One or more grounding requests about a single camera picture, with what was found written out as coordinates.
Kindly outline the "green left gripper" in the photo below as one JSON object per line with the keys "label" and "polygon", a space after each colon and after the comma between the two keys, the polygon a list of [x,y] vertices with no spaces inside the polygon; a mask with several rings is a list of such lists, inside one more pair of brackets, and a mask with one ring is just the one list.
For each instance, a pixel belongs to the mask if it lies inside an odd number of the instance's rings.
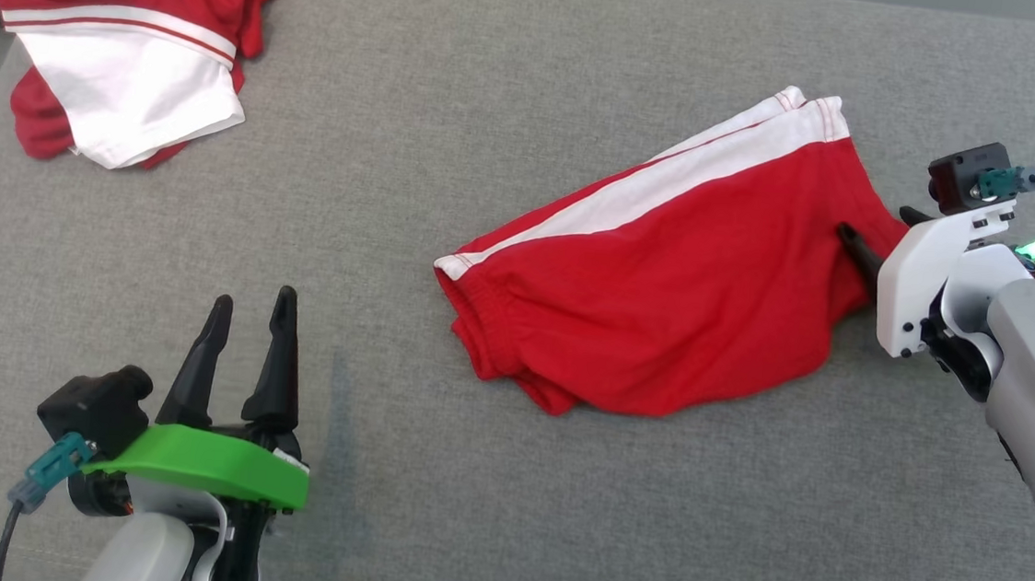
{"label": "green left gripper", "polygon": [[[116,459],[82,467],[102,505],[128,514],[80,581],[262,581],[267,529],[305,505],[305,463],[207,431],[233,308],[230,295],[217,297],[157,412],[160,425]],[[272,342],[242,405],[241,419],[267,432],[291,433],[299,424],[297,312],[297,291],[283,286],[269,321]]]}

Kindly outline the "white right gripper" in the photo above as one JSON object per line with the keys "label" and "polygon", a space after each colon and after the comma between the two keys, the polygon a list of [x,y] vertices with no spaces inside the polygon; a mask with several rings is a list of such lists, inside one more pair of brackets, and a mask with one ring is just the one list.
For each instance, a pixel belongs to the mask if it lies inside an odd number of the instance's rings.
{"label": "white right gripper", "polygon": [[911,229],[886,261],[853,226],[841,223],[836,227],[868,300],[877,301],[876,335],[886,353],[922,352],[925,340],[919,324],[929,318],[937,303],[945,328],[973,343],[988,366],[1003,364],[1002,349],[985,316],[999,291],[1030,275],[1012,249],[979,242],[1007,232],[1002,215],[1014,210],[1012,203],[998,203],[934,219],[904,204],[897,215]]}

